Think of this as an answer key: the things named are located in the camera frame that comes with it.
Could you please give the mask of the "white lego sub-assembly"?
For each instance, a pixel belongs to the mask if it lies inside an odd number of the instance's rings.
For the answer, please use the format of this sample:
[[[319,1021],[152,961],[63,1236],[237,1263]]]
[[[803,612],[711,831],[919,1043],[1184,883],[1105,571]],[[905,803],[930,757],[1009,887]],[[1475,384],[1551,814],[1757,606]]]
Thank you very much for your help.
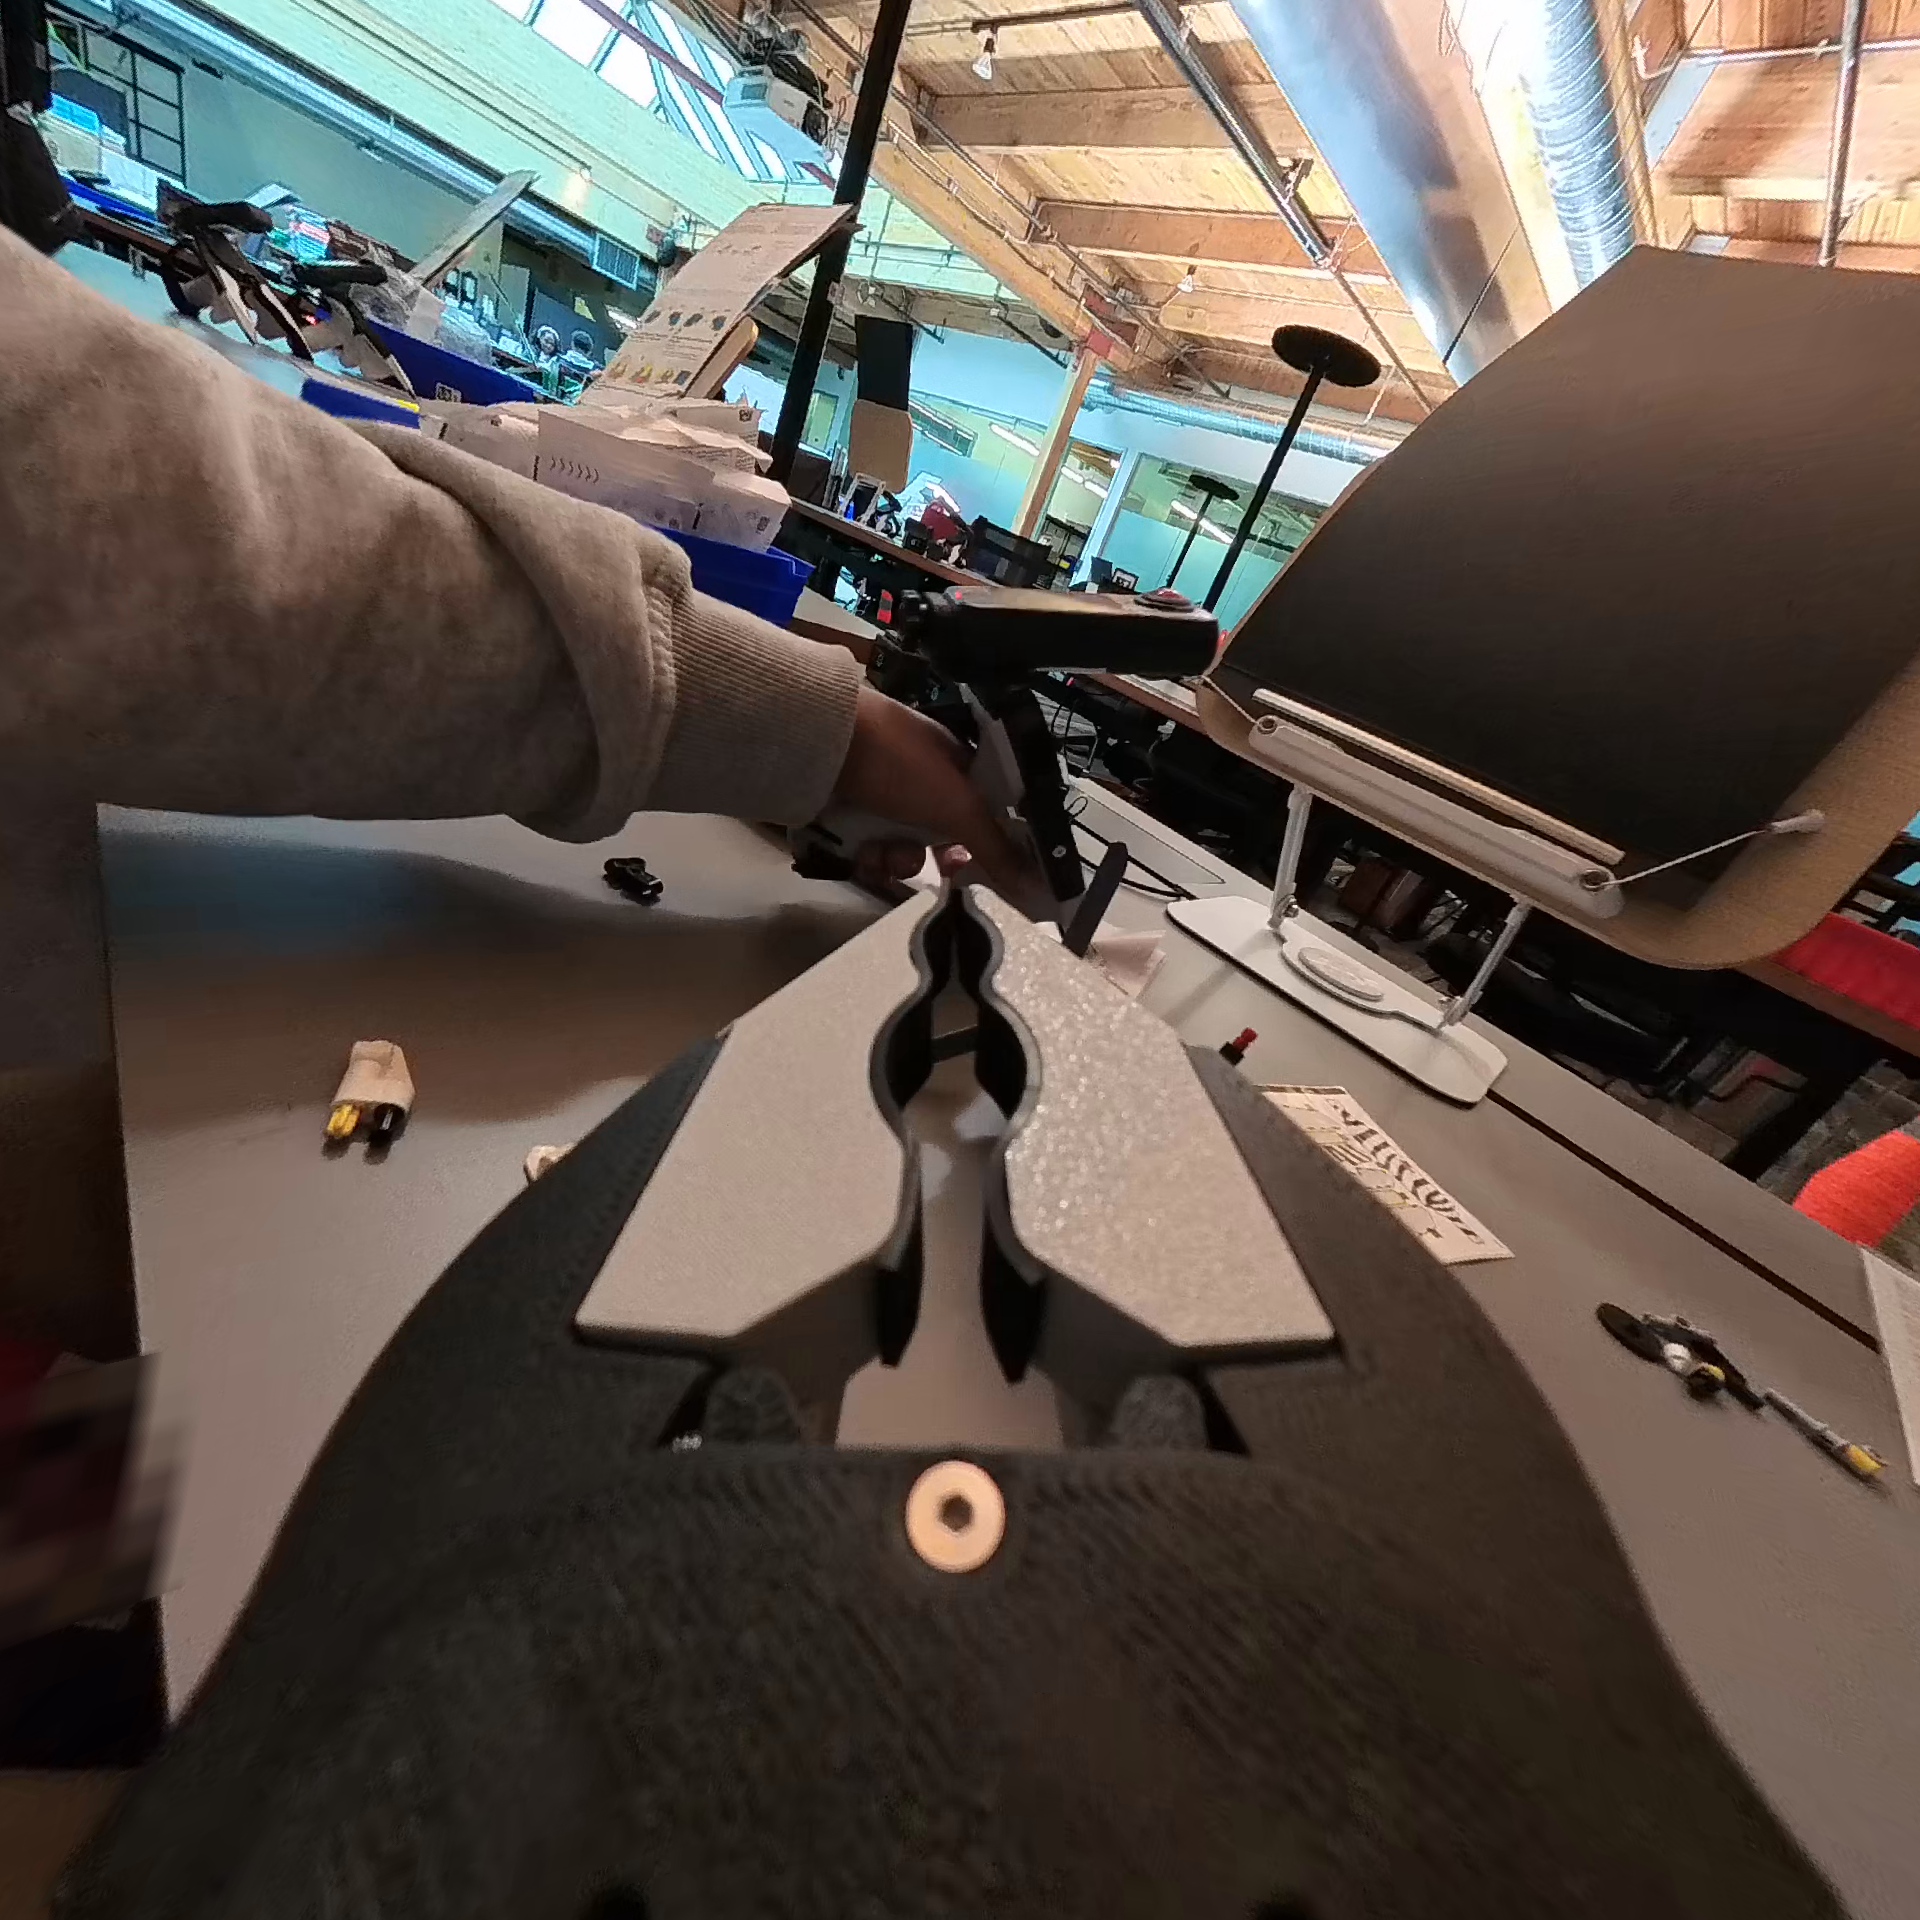
[[[385,1161],[401,1140],[417,1103],[417,1081],[396,1040],[356,1040],[349,1046],[322,1124],[322,1152],[338,1159],[362,1145]]]

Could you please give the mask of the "printed cardboard sheet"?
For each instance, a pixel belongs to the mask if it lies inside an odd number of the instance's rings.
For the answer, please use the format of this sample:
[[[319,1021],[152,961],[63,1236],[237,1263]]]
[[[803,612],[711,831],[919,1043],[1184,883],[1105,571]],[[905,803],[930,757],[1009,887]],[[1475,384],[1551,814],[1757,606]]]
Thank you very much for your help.
[[[613,400],[709,400],[749,355],[752,310],[817,257],[835,204],[757,204],[691,253],[643,301],[594,388]]]

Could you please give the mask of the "white adjustable stand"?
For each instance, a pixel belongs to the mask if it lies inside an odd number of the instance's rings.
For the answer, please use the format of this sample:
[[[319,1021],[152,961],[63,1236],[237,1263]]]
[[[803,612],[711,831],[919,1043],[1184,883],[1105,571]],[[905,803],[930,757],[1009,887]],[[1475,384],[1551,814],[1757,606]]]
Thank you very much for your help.
[[[1477,1105],[1505,1071],[1496,1040],[1469,1025],[1477,999],[1522,931],[1553,918],[1667,971],[1771,965],[1833,911],[1847,885],[1900,830],[1915,760],[1898,750],[1892,784],[1874,768],[1891,689],[1847,723],[1808,718],[1801,693],[1756,688],[1738,670],[1712,708],[1705,774],[1685,750],[1653,742],[1677,702],[1641,686],[1613,724],[1580,702],[1469,689],[1459,704],[1404,679],[1395,724],[1362,718],[1267,671],[1221,657],[1199,683],[1210,739],[1287,781],[1271,896],[1171,908],[1172,926],[1281,992],[1419,1087]],[[1339,808],[1507,896],[1507,913],[1465,988],[1434,999],[1362,957],[1305,902],[1300,865],[1316,808]]]

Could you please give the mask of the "silver ventilation duct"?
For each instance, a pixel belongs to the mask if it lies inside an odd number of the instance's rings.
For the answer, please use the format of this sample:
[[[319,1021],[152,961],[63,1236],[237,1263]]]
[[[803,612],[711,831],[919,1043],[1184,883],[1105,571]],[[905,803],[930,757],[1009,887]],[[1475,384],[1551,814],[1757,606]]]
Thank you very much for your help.
[[[1234,12],[1455,384],[1657,244],[1625,4]]]

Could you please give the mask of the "person's left hand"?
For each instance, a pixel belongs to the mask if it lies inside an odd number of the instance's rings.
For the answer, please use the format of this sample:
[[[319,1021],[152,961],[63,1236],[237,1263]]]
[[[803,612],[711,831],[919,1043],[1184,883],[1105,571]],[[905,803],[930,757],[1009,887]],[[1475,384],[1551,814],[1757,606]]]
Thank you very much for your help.
[[[1012,901],[1041,885],[1031,846],[980,796],[960,742],[875,688],[858,693],[840,776],[803,831],[825,839],[827,856],[879,896],[897,896],[929,864]]]

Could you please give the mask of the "pile of small lego pieces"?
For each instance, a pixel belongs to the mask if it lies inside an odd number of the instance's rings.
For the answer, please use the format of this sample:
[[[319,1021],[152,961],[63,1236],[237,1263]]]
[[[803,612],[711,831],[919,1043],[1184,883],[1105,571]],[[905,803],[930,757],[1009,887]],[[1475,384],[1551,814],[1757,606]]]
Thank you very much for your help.
[[[1599,1303],[1594,1316],[1613,1343],[1675,1379],[1691,1401],[1731,1401],[1757,1417],[1771,1412],[1849,1478],[1877,1484],[1885,1476],[1880,1452],[1839,1432],[1777,1387],[1754,1383],[1716,1335],[1685,1316],[1632,1311],[1619,1303]]]

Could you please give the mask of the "black floor lamp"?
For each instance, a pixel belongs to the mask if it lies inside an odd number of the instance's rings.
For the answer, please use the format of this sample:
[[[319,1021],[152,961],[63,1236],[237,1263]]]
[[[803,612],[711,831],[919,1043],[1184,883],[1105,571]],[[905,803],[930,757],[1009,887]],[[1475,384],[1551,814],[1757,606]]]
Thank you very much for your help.
[[[1242,552],[1257,527],[1257,520],[1265,511],[1265,503],[1269,500],[1281,477],[1281,468],[1285,465],[1287,454],[1300,437],[1308,414],[1315,400],[1319,398],[1321,388],[1331,384],[1343,391],[1367,391],[1375,384],[1379,384],[1381,377],[1381,363],[1367,348],[1325,327],[1282,325],[1276,328],[1271,348],[1285,368],[1303,374],[1303,388],[1297,392],[1289,406],[1281,438],[1265,462],[1265,468],[1255,483],[1255,492],[1242,509],[1239,523],[1228,544],[1228,552],[1217,567],[1213,580],[1208,587],[1203,601],[1208,612],[1217,612],[1219,601],[1236,568],[1236,563],[1242,559]]]

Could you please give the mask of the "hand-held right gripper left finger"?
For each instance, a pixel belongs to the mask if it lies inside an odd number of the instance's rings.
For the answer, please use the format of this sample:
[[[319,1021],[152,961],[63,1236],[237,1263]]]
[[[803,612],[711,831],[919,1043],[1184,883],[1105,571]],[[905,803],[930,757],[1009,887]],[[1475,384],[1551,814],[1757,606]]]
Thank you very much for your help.
[[[732,1021],[577,1311],[719,1367],[899,1364],[922,1313],[922,1150],[952,896],[916,893]]]

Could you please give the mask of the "black metal pole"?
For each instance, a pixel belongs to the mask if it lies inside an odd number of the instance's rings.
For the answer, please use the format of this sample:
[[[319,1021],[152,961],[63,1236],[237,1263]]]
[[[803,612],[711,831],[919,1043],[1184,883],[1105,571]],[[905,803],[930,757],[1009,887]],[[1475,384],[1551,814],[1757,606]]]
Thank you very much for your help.
[[[909,9],[909,3],[881,3],[868,47],[859,64],[859,86],[851,116],[848,144],[832,190],[832,204],[842,211],[835,215],[835,224],[812,261],[813,275],[807,292],[807,305],[801,336],[792,355],[794,358],[785,384],[780,420],[775,424],[771,477],[781,487],[792,483],[801,444],[805,438],[805,420],[832,327],[832,292],[845,271],[858,207],[873,173],[885,104],[897,75]]]

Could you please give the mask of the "orange cushion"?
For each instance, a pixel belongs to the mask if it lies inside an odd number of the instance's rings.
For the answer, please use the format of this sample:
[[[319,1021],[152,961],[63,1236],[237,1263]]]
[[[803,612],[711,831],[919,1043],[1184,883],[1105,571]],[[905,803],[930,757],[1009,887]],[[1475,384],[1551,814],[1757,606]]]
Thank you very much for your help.
[[[1845,1241],[1882,1248],[1917,1208],[1917,1135],[1860,1142],[1810,1175],[1792,1206]]]

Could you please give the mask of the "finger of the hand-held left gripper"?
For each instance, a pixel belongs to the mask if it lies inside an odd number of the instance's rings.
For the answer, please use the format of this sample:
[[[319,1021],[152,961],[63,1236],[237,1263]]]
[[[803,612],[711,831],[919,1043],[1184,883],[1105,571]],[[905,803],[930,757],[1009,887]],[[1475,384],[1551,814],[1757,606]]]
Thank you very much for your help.
[[[1049,873],[1049,726],[1042,713],[975,713],[971,781],[1024,873]]]

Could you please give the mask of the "white printed paper sheet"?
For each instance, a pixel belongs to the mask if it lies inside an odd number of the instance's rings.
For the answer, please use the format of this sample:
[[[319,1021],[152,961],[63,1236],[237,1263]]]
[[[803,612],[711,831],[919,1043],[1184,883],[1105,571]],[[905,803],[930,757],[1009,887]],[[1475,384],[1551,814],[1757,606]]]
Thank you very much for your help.
[[[1860,1248],[1864,1283],[1877,1319],[1880,1351],[1900,1412],[1909,1478],[1917,1486],[1917,1278],[1882,1252]]]

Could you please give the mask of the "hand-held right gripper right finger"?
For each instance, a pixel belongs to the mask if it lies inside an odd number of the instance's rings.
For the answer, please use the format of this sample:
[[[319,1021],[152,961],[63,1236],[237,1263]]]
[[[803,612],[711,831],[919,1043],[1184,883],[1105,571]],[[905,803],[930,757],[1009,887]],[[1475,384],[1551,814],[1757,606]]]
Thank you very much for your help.
[[[1194,1054],[996,896],[955,901],[976,1081],[980,1310],[1011,1381],[1329,1353],[1336,1331]]]

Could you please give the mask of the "zebra striped sticker sheet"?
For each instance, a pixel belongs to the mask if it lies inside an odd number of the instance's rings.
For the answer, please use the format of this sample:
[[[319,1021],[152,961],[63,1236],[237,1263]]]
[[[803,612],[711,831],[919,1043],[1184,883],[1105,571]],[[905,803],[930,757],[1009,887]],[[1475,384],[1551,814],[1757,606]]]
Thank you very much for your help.
[[[1265,1100],[1369,1193],[1440,1263],[1514,1257],[1475,1212],[1405,1152],[1347,1087],[1267,1086]]]

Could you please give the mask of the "pile of white packaging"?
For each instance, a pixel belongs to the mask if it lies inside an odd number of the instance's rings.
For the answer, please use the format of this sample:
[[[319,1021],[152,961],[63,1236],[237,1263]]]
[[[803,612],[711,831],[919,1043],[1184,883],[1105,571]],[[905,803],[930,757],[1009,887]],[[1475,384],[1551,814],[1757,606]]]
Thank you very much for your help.
[[[769,551],[792,504],[749,404],[424,400],[447,446],[664,532]]]

